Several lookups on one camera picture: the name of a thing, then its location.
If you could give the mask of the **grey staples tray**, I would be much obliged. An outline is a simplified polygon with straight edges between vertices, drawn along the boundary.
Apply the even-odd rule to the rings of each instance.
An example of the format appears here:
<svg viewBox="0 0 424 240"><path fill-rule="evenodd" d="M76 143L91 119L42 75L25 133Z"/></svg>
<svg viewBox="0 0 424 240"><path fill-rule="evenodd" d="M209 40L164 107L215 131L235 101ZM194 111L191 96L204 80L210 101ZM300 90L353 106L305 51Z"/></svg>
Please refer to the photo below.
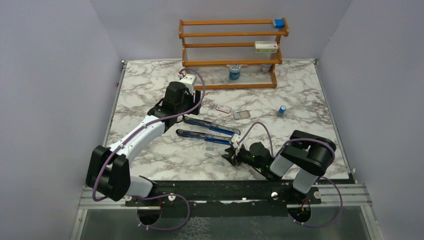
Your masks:
<svg viewBox="0 0 424 240"><path fill-rule="evenodd" d="M233 116L235 120L243 120L251 117L248 110L236 111L233 113Z"/></svg>

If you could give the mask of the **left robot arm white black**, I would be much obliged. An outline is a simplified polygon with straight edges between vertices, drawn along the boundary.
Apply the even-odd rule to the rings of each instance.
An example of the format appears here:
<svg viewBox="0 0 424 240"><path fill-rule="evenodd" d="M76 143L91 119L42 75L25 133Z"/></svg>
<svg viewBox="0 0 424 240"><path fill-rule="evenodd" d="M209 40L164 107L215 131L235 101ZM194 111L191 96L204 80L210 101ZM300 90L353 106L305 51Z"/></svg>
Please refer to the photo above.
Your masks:
<svg viewBox="0 0 424 240"><path fill-rule="evenodd" d="M179 116L198 115L204 96L204 89L190 91L182 81L172 81L164 97L147 112L137 128L109 147L98 145L94 148L85 179L85 184L93 189L93 200L118 201L131 196L138 197L147 206L155 203L154 183L146 177L132 176L130 163L172 127Z"/></svg>

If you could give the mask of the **blue stapler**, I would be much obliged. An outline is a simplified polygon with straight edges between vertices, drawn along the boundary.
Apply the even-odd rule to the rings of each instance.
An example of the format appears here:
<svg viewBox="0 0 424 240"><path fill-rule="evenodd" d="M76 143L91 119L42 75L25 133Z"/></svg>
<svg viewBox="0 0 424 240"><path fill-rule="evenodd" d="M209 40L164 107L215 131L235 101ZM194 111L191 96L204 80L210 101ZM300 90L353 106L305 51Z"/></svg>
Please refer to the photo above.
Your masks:
<svg viewBox="0 0 424 240"><path fill-rule="evenodd" d="M236 128L219 125L210 121L200 120L184 116L182 121L185 124L198 126L207 129L208 132L177 129L175 132L180 137L201 139L205 142L231 146L235 136L240 136L241 131Z"/></svg>

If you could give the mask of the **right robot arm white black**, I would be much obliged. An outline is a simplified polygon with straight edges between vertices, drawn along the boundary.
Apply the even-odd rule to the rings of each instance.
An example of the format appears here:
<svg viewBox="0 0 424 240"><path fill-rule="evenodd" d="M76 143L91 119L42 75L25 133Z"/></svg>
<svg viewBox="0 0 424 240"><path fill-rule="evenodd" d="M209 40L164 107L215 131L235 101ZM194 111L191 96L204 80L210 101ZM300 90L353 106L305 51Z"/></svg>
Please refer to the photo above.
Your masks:
<svg viewBox="0 0 424 240"><path fill-rule="evenodd" d="M295 130L276 156L272 156L261 142L255 142L249 149L234 143L224 150L222 158L233 166L247 164L269 181L279 181L292 166L299 167L288 196L292 202L300 204L335 160L336 149L336 144L327 138Z"/></svg>

